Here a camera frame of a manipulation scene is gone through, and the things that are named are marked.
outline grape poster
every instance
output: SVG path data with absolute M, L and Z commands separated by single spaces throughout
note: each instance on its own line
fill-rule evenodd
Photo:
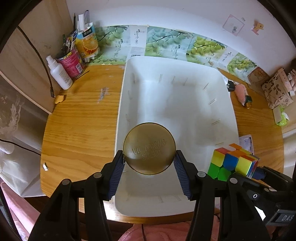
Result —
M 125 64 L 134 56 L 172 58 L 221 68 L 249 83 L 257 65 L 243 54 L 214 39 L 153 26 L 95 28 L 100 53 L 88 65 Z

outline wooden table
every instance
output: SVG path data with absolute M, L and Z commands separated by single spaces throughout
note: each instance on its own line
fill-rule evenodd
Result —
M 115 131 L 124 66 L 89 66 L 84 76 L 64 91 L 65 100 L 48 117 L 41 154 L 41 188 L 51 196 L 59 183 L 88 178 L 114 157 Z M 226 72 L 229 79 L 241 82 Z M 108 91 L 101 98 L 101 89 Z M 283 172 L 284 146 L 281 128 L 274 123 L 265 98 L 247 88 L 253 98 L 251 109 L 244 108 L 231 93 L 239 136 L 251 134 L 255 155 L 265 165 Z M 46 162 L 48 171 L 42 167 Z M 79 210 L 84 212 L 84 200 Z M 112 202 L 104 203 L 107 218 L 130 223 L 175 223 L 190 220 L 192 213 L 166 217 L 137 218 L 120 214 Z

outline small paper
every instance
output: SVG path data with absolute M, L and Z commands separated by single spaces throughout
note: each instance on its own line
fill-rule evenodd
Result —
M 126 61 L 134 56 L 145 56 L 145 47 L 131 47 L 128 52 Z
M 239 145 L 254 155 L 253 140 L 251 135 L 239 137 Z
M 226 47 L 225 51 L 219 58 L 218 62 L 227 66 L 229 62 L 238 54 L 238 52 L 230 47 Z
M 146 47 L 147 26 L 130 25 L 131 47 Z
M 223 25 L 223 28 L 228 32 L 232 33 L 233 35 L 237 36 L 241 29 L 244 27 L 244 23 L 240 21 L 238 18 L 233 16 L 232 14 L 229 15 L 226 22 Z

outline lace curtain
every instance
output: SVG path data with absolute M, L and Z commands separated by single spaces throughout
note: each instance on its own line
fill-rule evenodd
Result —
M 41 153 L 48 114 L 0 76 L 0 138 Z M 40 156 L 0 141 L 0 178 L 21 197 L 41 196 Z

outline pink blanket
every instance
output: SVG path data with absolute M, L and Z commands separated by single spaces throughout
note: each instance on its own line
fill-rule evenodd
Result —
M 190 221 L 172 224 L 144 225 L 147 241 L 184 241 L 189 231 Z M 211 241 L 217 241 L 219 220 L 214 216 Z M 142 227 L 134 224 L 118 241 L 143 241 Z
M 21 238 L 27 240 L 40 213 L 5 182 L 1 183 L 1 188 L 17 230 Z

